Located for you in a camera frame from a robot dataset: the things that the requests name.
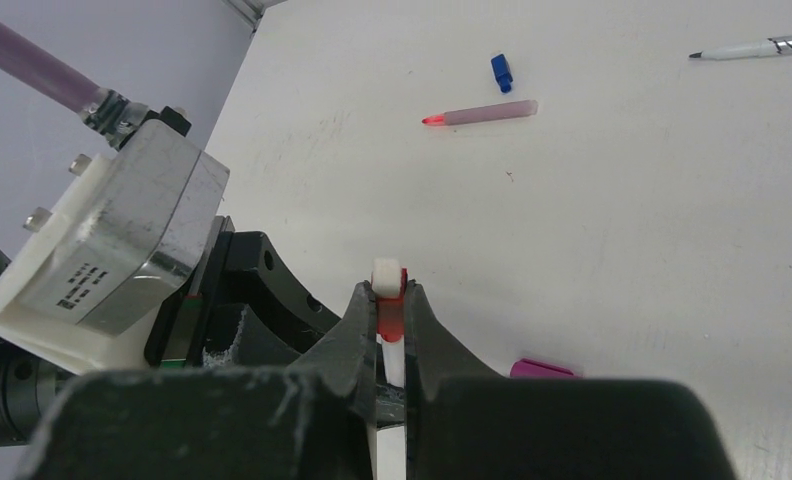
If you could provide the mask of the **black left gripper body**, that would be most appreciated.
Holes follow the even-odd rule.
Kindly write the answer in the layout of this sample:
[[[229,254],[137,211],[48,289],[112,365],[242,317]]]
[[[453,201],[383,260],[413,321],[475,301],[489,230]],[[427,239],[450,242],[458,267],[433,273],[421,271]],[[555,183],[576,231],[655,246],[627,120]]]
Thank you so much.
[[[152,367],[182,368],[198,363],[205,323],[219,288],[235,227],[229,216],[213,219],[202,257],[184,286],[161,305],[144,347]]]

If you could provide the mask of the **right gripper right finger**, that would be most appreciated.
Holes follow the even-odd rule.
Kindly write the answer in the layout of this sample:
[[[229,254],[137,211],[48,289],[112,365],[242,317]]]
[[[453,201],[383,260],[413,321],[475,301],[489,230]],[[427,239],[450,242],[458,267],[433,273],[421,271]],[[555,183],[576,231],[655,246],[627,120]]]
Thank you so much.
[[[731,479],[717,428],[687,387],[643,379],[509,378],[404,297],[411,479]]]

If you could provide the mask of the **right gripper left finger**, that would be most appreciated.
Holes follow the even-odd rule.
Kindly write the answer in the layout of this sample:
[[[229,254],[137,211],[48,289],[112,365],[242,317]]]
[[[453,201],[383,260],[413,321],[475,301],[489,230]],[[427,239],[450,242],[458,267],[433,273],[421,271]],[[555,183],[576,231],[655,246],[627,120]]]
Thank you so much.
[[[22,479],[371,479],[376,313],[368,282],[288,366],[106,371],[70,381]]]

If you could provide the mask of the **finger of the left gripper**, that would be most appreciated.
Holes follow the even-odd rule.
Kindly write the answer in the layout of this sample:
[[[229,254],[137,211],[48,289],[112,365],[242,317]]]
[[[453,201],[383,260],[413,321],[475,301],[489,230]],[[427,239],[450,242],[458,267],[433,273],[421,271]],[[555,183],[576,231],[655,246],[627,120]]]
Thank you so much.
[[[202,347],[205,368],[289,365],[299,357],[249,305],[221,305],[211,313]]]
[[[264,232],[236,232],[226,255],[228,296],[251,307],[265,327],[299,354],[340,320],[294,276]]]

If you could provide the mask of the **magenta pen cap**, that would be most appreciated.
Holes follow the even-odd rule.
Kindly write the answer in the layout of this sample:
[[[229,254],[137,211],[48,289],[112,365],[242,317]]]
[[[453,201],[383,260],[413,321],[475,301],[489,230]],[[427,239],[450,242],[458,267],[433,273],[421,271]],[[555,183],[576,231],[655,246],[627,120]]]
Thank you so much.
[[[515,362],[509,371],[509,376],[543,379],[578,378],[578,375],[570,369],[533,359],[520,359]]]

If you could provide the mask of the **white pen red tip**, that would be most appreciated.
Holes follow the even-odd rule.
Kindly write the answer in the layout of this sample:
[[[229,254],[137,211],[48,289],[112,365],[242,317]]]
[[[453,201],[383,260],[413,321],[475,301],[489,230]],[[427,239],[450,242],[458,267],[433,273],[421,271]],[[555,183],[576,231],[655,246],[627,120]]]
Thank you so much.
[[[407,270],[397,259],[373,261],[371,288],[375,297],[377,335],[381,338],[383,368],[390,385],[405,384],[404,296]]]

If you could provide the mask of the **pink pen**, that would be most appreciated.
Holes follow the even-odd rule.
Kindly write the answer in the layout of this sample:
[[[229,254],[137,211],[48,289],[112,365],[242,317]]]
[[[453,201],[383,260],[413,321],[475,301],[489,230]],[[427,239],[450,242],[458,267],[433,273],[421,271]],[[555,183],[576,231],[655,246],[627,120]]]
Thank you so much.
[[[421,123],[430,127],[467,125],[529,117],[535,115],[537,110],[538,102],[536,100],[522,100],[447,111],[428,116]]]

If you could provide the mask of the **blue pen cap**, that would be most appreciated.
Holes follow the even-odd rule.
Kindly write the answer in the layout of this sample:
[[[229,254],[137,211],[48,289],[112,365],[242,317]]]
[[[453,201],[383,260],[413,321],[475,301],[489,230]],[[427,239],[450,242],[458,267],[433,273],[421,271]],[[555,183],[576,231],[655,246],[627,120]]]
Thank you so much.
[[[503,94],[507,94],[513,87],[513,75],[507,58],[504,54],[497,54],[490,60],[495,82]]]

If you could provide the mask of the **red pen cap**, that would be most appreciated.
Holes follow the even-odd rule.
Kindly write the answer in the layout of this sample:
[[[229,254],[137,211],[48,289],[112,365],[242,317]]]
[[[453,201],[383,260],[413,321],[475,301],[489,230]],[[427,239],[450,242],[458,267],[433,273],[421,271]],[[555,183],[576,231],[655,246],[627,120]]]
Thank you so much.
[[[398,264],[378,268],[372,275],[375,295],[377,332],[387,343],[397,343],[404,336],[404,297],[407,270]]]

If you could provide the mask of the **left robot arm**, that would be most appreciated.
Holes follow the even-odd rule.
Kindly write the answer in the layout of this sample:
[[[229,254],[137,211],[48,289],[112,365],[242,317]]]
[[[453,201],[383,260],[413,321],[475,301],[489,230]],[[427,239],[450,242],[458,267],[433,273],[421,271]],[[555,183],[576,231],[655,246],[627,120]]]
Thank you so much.
[[[289,365],[338,317],[292,274],[269,237],[214,219],[203,258],[133,345],[151,367]],[[0,447],[24,445],[71,373],[0,338]]]

